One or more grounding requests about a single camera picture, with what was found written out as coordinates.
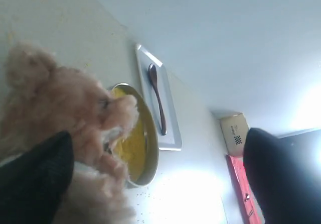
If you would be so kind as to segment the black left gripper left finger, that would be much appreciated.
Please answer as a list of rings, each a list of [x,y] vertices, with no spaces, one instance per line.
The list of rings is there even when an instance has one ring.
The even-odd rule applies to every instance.
[[[66,131],[1,166],[1,223],[52,223],[73,172]]]

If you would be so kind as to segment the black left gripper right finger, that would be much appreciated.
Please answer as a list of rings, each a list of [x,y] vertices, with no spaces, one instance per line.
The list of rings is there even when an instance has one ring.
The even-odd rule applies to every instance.
[[[320,137],[251,128],[243,163],[265,223],[320,223]]]

